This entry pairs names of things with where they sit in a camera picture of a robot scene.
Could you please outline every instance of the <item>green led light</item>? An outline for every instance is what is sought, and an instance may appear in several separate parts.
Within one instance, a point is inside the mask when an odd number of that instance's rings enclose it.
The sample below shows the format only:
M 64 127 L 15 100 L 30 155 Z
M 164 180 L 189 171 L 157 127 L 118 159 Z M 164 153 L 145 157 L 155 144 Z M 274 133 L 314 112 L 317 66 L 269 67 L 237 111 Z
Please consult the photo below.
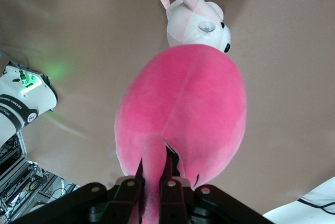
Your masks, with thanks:
M 65 61 L 53 63 L 52 65 L 46 67 L 46 71 L 44 73 L 52 79 L 64 80 L 66 78 L 66 75 L 69 74 L 71 66 L 73 66 L 72 63 L 68 63 Z
M 39 78 L 30 74 L 27 74 L 27 76 L 29 76 L 29 82 L 27 82 L 27 85 L 20 91 L 21 94 L 26 94 L 28 91 L 31 91 L 42 84 L 42 81 Z

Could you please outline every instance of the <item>plush toy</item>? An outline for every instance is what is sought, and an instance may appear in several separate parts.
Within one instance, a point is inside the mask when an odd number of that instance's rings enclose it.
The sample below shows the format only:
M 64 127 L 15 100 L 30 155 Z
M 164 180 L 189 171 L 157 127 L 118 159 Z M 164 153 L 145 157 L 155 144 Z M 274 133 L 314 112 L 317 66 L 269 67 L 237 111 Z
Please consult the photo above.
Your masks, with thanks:
M 197 13 L 204 14 L 200 7 Z M 221 17 L 214 17 L 215 29 L 222 30 L 217 28 Z M 222 41 L 221 36 L 214 40 Z M 205 45 L 206 35 L 201 38 L 203 43 L 174 46 L 156 55 L 129 85 L 117 110 L 115 140 L 123 172 L 135 175 L 142 159 L 146 180 L 143 224 L 159 223 L 159 180 L 166 146 L 179 157 L 180 176 L 195 189 L 227 166 L 244 134 L 246 101 L 241 74 L 220 51 L 221 46 Z
M 204 0 L 161 0 L 166 9 L 167 40 L 170 47 L 201 43 L 224 53 L 230 49 L 230 30 L 223 23 L 224 13 L 213 2 Z

